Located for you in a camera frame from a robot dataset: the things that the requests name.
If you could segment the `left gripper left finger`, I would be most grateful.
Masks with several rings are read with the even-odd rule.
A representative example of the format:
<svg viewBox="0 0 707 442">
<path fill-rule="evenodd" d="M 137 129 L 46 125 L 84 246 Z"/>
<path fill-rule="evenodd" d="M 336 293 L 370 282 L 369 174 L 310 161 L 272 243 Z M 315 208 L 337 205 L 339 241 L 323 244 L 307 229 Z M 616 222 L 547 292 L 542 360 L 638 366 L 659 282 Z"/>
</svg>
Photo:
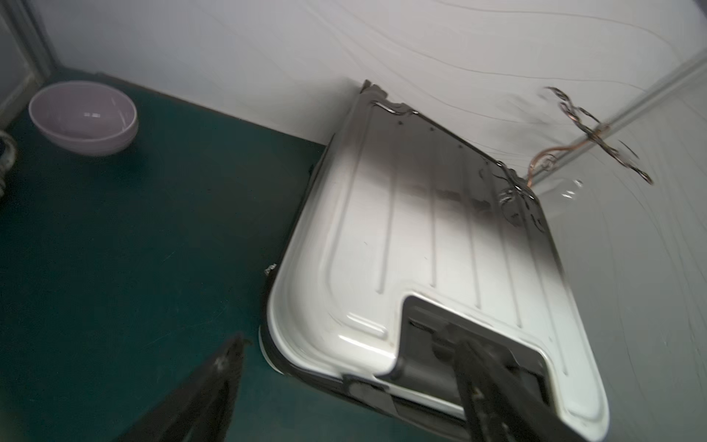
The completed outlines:
<svg viewBox="0 0 707 442">
<path fill-rule="evenodd" d="M 235 335 L 118 441 L 223 441 L 239 393 L 246 340 Z"/>
</svg>

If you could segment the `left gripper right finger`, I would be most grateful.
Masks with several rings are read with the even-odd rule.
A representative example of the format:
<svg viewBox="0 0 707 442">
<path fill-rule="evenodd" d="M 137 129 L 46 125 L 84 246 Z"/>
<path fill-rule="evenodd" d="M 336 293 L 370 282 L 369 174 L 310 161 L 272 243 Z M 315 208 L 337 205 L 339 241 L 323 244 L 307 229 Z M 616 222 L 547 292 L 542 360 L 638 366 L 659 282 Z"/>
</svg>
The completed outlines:
<svg viewBox="0 0 707 442">
<path fill-rule="evenodd" d="M 473 441 L 582 441 L 584 438 L 473 340 L 455 348 L 458 394 Z"/>
</svg>

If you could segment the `silver black hardshell suitcase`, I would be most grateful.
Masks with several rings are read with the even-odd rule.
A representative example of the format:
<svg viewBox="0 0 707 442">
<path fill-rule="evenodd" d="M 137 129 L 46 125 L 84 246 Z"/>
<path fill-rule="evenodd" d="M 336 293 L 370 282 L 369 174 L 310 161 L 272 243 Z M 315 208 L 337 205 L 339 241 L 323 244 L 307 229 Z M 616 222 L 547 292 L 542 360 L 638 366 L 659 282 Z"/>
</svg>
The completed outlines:
<svg viewBox="0 0 707 442">
<path fill-rule="evenodd" d="M 513 169 L 366 82 L 269 270 L 261 352 L 277 372 L 455 441 L 462 342 L 482 379 L 566 438 L 609 405 L 552 233 Z"/>
</svg>

